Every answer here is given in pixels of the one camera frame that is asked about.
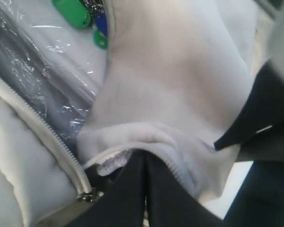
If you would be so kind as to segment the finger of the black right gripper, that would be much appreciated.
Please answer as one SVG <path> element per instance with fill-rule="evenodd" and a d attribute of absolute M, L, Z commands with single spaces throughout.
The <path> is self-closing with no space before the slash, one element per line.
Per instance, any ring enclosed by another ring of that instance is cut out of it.
<path fill-rule="evenodd" d="M 266 62 L 231 127 L 214 143 L 216 150 L 241 146 L 238 161 L 284 162 L 284 81 Z"/>

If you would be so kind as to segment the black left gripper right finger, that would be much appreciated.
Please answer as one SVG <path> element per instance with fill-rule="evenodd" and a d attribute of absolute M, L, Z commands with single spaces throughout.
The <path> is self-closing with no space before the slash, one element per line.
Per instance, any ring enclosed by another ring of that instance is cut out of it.
<path fill-rule="evenodd" d="M 145 156 L 150 227 L 221 227 L 222 220 L 199 204 L 155 155 Z"/>

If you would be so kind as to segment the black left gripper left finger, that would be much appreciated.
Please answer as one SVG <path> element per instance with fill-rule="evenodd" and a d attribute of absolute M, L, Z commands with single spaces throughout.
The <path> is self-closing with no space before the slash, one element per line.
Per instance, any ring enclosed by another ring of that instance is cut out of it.
<path fill-rule="evenodd" d="M 141 151 L 131 152 L 124 167 L 107 176 L 100 165 L 86 170 L 92 193 L 39 222 L 39 227 L 141 227 L 145 210 L 145 166 Z"/>

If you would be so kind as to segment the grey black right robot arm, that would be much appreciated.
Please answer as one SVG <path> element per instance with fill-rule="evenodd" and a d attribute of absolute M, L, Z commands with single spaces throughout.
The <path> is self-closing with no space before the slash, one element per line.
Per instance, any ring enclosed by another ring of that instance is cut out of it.
<path fill-rule="evenodd" d="M 237 160 L 252 161 L 224 219 L 229 227 L 284 227 L 284 81 L 267 61 L 217 150 L 240 145 Z"/>

